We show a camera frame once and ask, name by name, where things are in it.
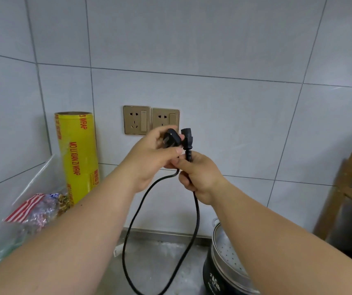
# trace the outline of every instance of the gold outlet plate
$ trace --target gold outlet plate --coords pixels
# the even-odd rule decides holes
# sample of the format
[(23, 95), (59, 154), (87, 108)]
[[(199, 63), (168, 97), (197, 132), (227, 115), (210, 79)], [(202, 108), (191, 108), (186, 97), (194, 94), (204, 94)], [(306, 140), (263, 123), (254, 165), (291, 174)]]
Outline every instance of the gold outlet plate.
[(151, 108), (124, 105), (124, 133), (145, 135), (150, 131)]
[(179, 129), (180, 110), (154, 108), (152, 115), (152, 128), (165, 125), (177, 125)]

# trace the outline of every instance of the tiled wall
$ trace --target tiled wall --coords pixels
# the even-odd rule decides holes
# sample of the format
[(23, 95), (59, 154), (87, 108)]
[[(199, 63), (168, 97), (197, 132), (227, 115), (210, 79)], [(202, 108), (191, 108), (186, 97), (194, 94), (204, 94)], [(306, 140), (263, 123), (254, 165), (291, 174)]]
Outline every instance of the tiled wall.
[[(123, 105), (180, 109), (194, 149), (247, 194), (313, 229), (352, 152), (352, 0), (28, 7), (53, 151), (53, 113), (93, 111), (105, 176), (139, 139), (123, 133)], [(191, 194), (169, 179), (153, 189), (135, 226), (191, 233), (194, 213)], [(201, 234), (211, 233), (214, 217), (201, 205)]]
[(25, 0), (0, 0), (0, 221), (49, 156)]

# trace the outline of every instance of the cling film roll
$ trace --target cling film roll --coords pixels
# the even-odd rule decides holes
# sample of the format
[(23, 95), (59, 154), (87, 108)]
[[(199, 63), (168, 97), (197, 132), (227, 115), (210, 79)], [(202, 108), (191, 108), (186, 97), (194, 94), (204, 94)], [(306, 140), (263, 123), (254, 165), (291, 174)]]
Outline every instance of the cling film roll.
[(55, 113), (58, 144), (73, 206), (100, 183), (92, 113)]

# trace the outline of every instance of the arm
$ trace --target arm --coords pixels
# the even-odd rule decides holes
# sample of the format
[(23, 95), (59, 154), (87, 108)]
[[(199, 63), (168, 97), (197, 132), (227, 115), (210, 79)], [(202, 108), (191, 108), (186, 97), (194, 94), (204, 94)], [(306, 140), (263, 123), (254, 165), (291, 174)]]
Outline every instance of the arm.
[(173, 159), (180, 182), (212, 205), (254, 285), (264, 295), (352, 294), (352, 260), (229, 183), (193, 152)]
[(0, 263), (0, 294), (94, 293), (134, 194), (182, 152), (159, 149), (168, 128), (152, 130), (98, 187)]

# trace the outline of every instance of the logo on pot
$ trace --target logo on pot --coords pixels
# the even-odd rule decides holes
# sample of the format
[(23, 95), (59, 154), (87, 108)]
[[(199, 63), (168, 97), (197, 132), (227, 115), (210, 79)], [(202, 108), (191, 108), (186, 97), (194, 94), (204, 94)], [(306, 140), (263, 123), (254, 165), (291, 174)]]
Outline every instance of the logo on pot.
[(212, 273), (210, 273), (210, 278), (211, 278), (211, 283), (212, 283), (213, 287), (215, 287), (217, 290), (221, 291), (220, 286), (217, 283), (217, 278), (215, 278)]

